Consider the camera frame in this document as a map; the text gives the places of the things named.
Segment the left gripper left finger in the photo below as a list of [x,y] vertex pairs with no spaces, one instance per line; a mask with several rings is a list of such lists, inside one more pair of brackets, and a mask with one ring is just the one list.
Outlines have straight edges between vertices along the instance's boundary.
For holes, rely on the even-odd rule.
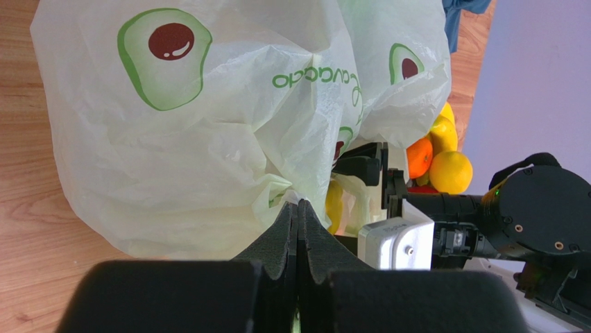
[[228,261],[114,260],[81,280],[59,332],[289,332],[297,205]]

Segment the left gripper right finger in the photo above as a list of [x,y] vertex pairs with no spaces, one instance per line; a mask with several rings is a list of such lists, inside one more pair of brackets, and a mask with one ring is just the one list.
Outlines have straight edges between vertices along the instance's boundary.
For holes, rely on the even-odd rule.
[[502,280],[478,271],[378,271],[298,204],[302,332],[526,332]]

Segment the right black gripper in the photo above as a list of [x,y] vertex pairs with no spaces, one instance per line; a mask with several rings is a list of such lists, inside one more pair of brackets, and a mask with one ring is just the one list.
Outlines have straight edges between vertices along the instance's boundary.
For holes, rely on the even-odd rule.
[[383,150],[379,142],[354,148],[336,161],[332,172],[354,176],[368,187],[377,186],[382,175],[382,207],[387,219],[401,215],[403,199],[431,218],[435,223],[431,268],[462,268],[467,259],[482,256],[483,235],[476,227],[481,197],[409,193],[403,171],[382,162]]

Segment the orange fake tangerine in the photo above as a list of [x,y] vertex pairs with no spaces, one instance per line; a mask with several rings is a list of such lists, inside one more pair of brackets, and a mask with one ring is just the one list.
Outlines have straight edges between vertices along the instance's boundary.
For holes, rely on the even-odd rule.
[[433,159],[431,141],[423,137],[406,149],[406,158],[410,179],[422,177],[429,170]]

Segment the yellow fake lemon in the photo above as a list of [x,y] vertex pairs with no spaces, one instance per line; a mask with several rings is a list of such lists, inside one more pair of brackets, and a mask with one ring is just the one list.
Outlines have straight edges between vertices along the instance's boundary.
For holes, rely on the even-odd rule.
[[437,154],[429,168],[429,180],[439,192],[462,194],[473,177],[473,167],[467,156],[458,151]]

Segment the translucent yellow plastic bag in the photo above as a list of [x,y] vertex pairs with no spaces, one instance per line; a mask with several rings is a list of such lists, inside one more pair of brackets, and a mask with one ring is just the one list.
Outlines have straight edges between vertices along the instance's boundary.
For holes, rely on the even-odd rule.
[[134,257],[325,218],[335,161],[412,145],[451,90],[440,1],[41,1],[31,36],[65,196]]

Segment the pink dragon fruit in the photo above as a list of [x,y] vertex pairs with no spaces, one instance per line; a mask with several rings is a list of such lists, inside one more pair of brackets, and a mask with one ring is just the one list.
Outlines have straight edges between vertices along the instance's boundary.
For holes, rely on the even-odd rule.
[[418,187],[408,187],[407,191],[409,193],[416,193],[416,194],[437,194],[438,191],[429,185],[423,185]]

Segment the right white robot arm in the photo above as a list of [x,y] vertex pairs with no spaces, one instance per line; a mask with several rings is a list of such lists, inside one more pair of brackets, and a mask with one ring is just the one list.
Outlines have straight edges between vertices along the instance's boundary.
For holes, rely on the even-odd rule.
[[372,143],[340,157],[340,175],[380,186],[383,221],[339,241],[381,270],[463,268],[474,258],[520,261],[516,288],[537,307],[590,327],[590,184],[549,153],[497,172],[482,196],[420,193]]

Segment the yellow fake pepper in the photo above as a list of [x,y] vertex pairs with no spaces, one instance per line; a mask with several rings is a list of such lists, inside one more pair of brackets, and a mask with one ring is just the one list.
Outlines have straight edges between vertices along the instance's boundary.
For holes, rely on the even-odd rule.
[[331,180],[325,199],[325,211],[331,221],[331,226],[328,228],[328,232],[332,235],[335,235],[341,226],[344,205],[343,193],[344,190],[339,182]]

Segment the blue cloth shirt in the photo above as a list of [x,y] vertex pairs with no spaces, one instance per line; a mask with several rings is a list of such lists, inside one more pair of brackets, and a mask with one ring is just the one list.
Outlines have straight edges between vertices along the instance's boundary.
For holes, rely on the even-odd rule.
[[457,52],[461,14],[464,10],[476,15],[486,12],[491,0],[442,0],[445,12],[445,34],[449,52]]

